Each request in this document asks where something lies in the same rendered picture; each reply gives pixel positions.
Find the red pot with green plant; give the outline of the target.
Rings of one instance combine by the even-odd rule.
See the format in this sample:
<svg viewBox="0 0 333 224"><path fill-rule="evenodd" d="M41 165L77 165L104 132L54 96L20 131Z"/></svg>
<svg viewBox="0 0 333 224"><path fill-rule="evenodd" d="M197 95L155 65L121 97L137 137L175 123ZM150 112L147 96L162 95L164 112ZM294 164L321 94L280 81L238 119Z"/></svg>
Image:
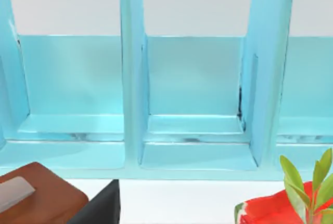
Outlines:
<svg viewBox="0 0 333 224"><path fill-rule="evenodd" d="M284 190L239 203L234 224L333 224L333 149L315 162L311 181L303 182L296 167L281 155Z"/></svg>

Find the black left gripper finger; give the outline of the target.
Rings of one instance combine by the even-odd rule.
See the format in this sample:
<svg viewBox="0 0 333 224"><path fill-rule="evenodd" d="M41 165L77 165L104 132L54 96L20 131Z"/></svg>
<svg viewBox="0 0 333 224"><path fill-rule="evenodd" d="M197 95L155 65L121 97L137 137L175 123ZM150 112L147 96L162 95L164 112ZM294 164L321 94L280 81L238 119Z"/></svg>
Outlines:
<svg viewBox="0 0 333 224"><path fill-rule="evenodd" d="M120 185L112 180L66 224L119 224Z"/></svg>

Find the brown wooden tissue box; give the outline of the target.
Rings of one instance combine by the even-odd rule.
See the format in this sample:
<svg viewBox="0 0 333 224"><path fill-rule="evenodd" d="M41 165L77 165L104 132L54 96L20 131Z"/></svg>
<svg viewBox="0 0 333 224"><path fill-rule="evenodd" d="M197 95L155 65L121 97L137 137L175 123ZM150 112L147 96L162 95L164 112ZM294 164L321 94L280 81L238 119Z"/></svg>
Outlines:
<svg viewBox="0 0 333 224"><path fill-rule="evenodd" d="M38 162L0 176L0 183L17 176L35 192L0 213L0 224L66 224L88 203L85 193Z"/></svg>

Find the light blue rack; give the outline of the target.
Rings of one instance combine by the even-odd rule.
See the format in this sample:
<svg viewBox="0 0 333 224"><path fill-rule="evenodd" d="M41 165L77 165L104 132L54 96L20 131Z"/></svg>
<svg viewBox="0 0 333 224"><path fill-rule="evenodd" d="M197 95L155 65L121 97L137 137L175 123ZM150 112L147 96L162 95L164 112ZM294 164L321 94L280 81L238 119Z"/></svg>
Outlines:
<svg viewBox="0 0 333 224"><path fill-rule="evenodd" d="M333 148L333 0L0 0L0 174L304 179Z"/></svg>

